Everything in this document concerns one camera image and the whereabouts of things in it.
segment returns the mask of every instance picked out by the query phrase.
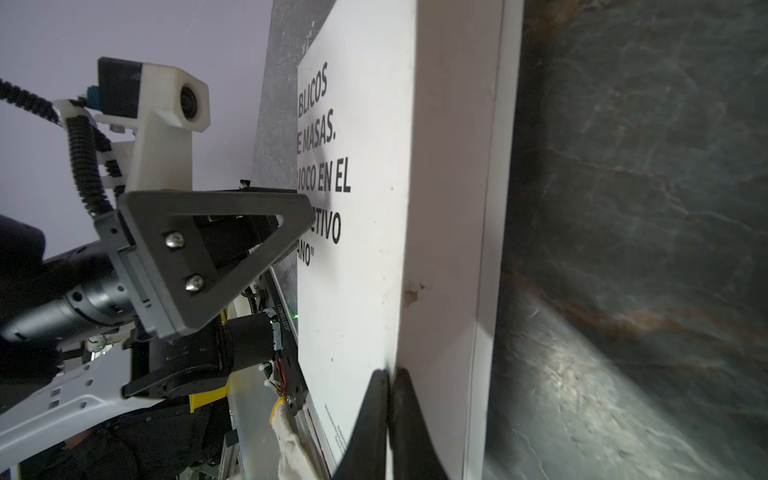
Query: gray bracket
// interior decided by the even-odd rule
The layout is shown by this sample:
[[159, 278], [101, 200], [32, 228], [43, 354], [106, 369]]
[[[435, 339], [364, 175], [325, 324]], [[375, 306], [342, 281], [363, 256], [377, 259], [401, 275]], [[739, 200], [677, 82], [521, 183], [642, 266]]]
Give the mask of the gray bracket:
[[234, 474], [238, 456], [240, 456], [240, 439], [237, 436], [236, 429], [230, 430], [224, 435], [217, 480], [227, 480]]
[[[247, 258], [221, 273], [193, 221], [193, 216], [205, 215], [274, 215], [282, 223]], [[132, 283], [128, 291], [142, 326], [172, 340], [195, 333], [217, 316], [290, 250], [314, 220], [312, 205], [302, 194], [159, 190], [123, 194], [117, 213], [99, 217], [95, 226], [121, 279]], [[183, 248], [166, 245], [170, 232], [184, 236]], [[185, 283], [194, 275], [203, 277], [204, 286], [190, 292]]]

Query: white cloth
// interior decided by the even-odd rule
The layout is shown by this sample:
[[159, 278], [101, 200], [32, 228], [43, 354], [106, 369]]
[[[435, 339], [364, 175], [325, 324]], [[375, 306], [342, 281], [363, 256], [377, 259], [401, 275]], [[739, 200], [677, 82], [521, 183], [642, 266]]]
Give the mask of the white cloth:
[[315, 472], [310, 456], [302, 448], [299, 436], [291, 429], [288, 415], [288, 405], [279, 401], [271, 419], [272, 430], [280, 445], [277, 477], [280, 480], [322, 480]]

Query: red wire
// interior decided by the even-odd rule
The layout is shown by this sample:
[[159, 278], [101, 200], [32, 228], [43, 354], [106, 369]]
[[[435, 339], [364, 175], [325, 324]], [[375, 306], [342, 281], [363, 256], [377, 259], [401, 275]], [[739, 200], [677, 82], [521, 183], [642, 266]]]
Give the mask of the red wire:
[[285, 369], [283, 368], [283, 359], [281, 359], [280, 357], [277, 357], [277, 365], [279, 366], [277, 371], [280, 374], [280, 383], [283, 384], [283, 388], [280, 390], [280, 395], [283, 396], [286, 394], [286, 390], [288, 388], [288, 381], [286, 379]]
[[278, 358], [275, 358], [275, 382], [272, 382], [272, 385], [275, 385], [275, 389], [277, 389], [277, 395], [283, 396], [283, 376], [280, 374], [280, 363]]

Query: white sign board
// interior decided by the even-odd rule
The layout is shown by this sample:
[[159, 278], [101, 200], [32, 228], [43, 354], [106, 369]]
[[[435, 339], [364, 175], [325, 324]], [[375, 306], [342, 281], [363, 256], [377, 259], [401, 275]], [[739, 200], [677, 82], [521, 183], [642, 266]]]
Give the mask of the white sign board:
[[[298, 189], [316, 211], [298, 247], [299, 360], [333, 464], [372, 371], [403, 366], [449, 477], [479, 478], [522, 1], [511, 4], [338, 0], [299, 66]], [[500, 65], [502, 17], [513, 55]], [[496, 91], [505, 62], [513, 75]]]

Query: gray wall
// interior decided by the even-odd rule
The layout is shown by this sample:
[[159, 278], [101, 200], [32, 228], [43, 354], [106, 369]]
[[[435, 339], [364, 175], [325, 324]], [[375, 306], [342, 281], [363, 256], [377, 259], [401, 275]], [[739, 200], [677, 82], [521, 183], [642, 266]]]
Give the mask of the gray wall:
[[[53, 100], [96, 84], [101, 56], [183, 68], [210, 88], [211, 126], [194, 135], [194, 188], [235, 188], [253, 172], [271, 8], [272, 0], [2, 0], [0, 78]], [[63, 130], [5, 103], [0, 125], [0, 214], [43, 229], [47, 257], [95, 240]]]

